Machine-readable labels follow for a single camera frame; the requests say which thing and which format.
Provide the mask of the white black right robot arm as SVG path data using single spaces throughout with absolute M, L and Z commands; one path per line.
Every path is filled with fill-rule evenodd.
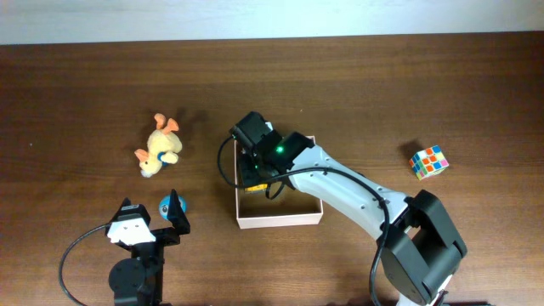
M 437 196 L 426 190 L 408 196 L 374 183 L 335 161 L 309 137 L 281 135 L 256 111 L 237 122 L 229 136 L 256 176 L 241 188 L 282 183 L 326 202 L 376 241 L 369 275 L 374 304 L 379 303 L 379 266 L 399 292 L 400 305 L 444 304 L 445 288 L 468 248 Z

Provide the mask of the yellow grey toy truck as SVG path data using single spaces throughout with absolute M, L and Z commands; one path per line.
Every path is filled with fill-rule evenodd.
M 257 184 L 254 186 L 244 188 L 243 191 L 247 194 L 261 193 L 261 192 L 265 192 L 268 189 L 268 186 L 269 186 L 268 184 Z

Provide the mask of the colourful puzzle cube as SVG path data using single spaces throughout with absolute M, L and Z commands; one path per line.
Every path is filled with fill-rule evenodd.
M 438 145 L 418 151 L 409 160 L 409 164 L 419 180 L 438 175 L 450 165 Z

